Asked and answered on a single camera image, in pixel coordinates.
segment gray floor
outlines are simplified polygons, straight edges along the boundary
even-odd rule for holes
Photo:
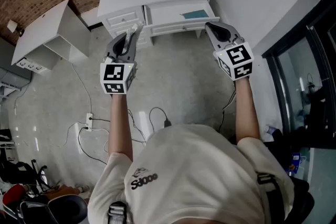
[[[110,115],[111,98],[102,91],[99,68],[111,39],[105,28],[94,29],[90,57],[73,65],[91,96],[93,116],[100,119],[109,119]],[[138,71],[128,93],[136,125],[149,136],[149,111],[159,106],[172,124],[202,123],[218,128],[222,107],[234,86],[215,62],[206,34],[197,39],[189,31],[153,41],[154,47],[136,53]],[[35,75],[24,96],[17,99],[15,115],[14,102],[20,94],[13,93],[1,107],[1,128],[10,128],[19,159],[30,162],[34,158],[40,165],[47,165],[47,175],[54,182],[94,185],[104,165],[89,159],[79,148],[77,135],[82,125],[70,128],[67,139],[68,128],[77,121],[85,123],[86,113],[90,112],[88,95],[71,64],[61,60],[48,76]],[[234,105],[226,111],[222,128],[226,136],[234,132],[234,112]],[[163,127],[161,111],[154,110],[151,119],[156,130]],[[108,130],[109,124],[94,121],[93,128]],[[134,139],[142,140],[132,124],[131,131]],[[82,131],[81,145],[89,155],[106,161],[103,146],[107,137],[104,130]],[[143,145],[133,142],[133,148],[136,157]]]

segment open drawer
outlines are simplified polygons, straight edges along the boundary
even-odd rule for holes
[[[208,17],[185,19],[182,14],[204,10]],[[146,33],[158,36],[188,30],[204,29],[206,22],[217,22],[207,0],[183,0],[144,6]]]

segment person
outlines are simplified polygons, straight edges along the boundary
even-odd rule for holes
[[[152,134],[133,160],[125,95],[113,95],[109,159],[88,205],[91,224],[108,223],[112,203],[127,205],[134,224],[270,223],[258,174],[274,175],[285,215],[293,183],[260,140],[248,78],[236,81],[233,146],[209,126],[176,125]]]

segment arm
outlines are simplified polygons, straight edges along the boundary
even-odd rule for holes
[[[236,98],[237,143],[245,137],[260,139],[259,124],[248,78],[236,80]]]
[[[133,161],[132,138],[125,94],[112,96],[109,156],[114,152],[123,153]]]

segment floor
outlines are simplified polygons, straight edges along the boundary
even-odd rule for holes
[[[109,119],[111,97],[103,93],[99,82],[99,68],[106,45],[111,37],[103,27],[91,32],[90,56],[74,68],[91,97],[94,118]],[[140,49],[136,78],[128,93],[128,106],[135,124],[145,136],[153,131],[149,111],[161,107],[172,124],[202,123],[218,128],[222,107],[228,102],[234,86],[218,67],[213,49],[205,33],[200,39],[193,31],[156,37],[154,47]],[[10,128],[21,161],[36,159],[47,165],[52,182],[87,184],[93,186],[104,164],[88,158],[78,144],[78,131],[90,112],[89,97],[73,71],[71,64],[61,60],[47,76],[35,75],[26,93],[13,93],[1,106],[1,128]],[[155,130],[163,127],[165,117],[160,110],[151,115]],[[234,133],[235,106],[226,110],[222,133]],[[132,124],[132,137],[143,137]],[[108,122],[94,121],[94,129],[109,129]],[[108,134],[105,130],[80,133],[83,149],[95,158],[106,161],[103,146]],[[143,144],[133,142],[134,157]]]

